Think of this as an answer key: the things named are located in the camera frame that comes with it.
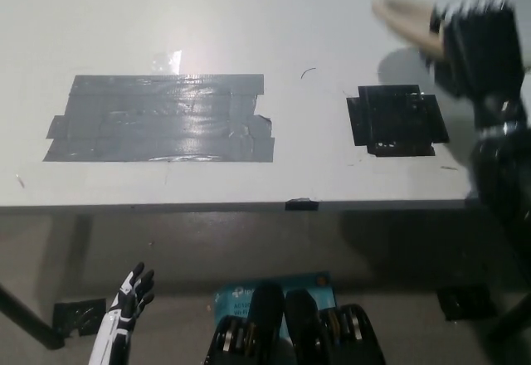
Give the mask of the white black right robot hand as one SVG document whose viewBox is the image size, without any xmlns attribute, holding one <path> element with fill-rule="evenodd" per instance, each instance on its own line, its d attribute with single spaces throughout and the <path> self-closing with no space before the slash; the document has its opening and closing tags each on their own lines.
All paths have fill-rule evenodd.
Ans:
<svg viewBox="0 0 531 365">
<path fill-rule="evenodd" d="M 462 0 L 433 7 L 429 32 L 441 33 L 443 58 L 424 54 L 437 85 L 455 97 L 518 98 L 524 63 L 512 0 Z"/>
</svg>

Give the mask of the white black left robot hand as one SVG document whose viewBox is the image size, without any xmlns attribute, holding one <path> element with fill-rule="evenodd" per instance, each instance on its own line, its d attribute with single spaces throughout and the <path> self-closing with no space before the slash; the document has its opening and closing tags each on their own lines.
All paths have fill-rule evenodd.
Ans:
<svg viewBox="0 0 531 365">
<path fill-rule="evenodd" d="M 144 308 L 153 301 L 154 270 L 144 271 L 139 262 L 126 276 L 107 314 L 116 328 L 132 333 Z"/>
</svg>

